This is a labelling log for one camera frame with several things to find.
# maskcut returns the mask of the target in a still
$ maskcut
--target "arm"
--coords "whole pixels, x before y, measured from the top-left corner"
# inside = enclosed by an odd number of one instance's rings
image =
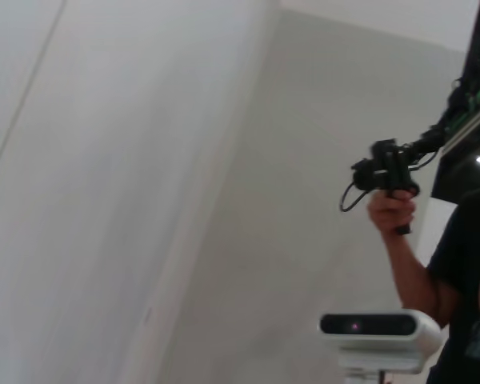
[[[398,295],[404,308],[420,310],[445,326],[450,322],[460,295],[452,286],[434,278],[416,259],[406,238],[396,234],[398,226],[412,222],[415,206],[408,192],[398,191],[395,197],[398,200],[387,198],[380,191],[373,197],[368,210],[386,244]]]

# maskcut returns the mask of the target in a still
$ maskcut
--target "person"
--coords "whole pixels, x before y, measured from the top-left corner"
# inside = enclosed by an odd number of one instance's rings
[[[427,267],[395,230],[413,221],[412,199],[401,190],[394,198],[379,191],[368,211],[386,244],[403,307],[428,314],[441,327],[450,326],[426,383],[480,383],[480,190],[462,199]]]

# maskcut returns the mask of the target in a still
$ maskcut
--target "gray wall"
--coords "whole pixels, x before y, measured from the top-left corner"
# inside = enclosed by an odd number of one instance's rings
[[[174,332],[161,384],[340,383],[317,335],[332,310],[399,307],[364,206],[338,212],[375,140],[414,140],[463,56],[285,12]],[[417,180],[417,243],[435,166]]]
[[[277,10],[0,0],[0,384],[153,382]]]

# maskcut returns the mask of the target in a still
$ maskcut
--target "hand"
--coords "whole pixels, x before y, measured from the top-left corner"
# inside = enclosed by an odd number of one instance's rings
[[[393,198],[388,198],[384,190],[378,191],[368,205],[371,221],[382,234],[395,234],[397,228],[414,220],[413,197],[411,192],[404,190],[396,190]]]

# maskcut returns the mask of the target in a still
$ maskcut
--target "ceiling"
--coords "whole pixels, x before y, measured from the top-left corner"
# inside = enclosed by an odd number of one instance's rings
[[[467,51],[478,0],[282,0],[286,8]]]

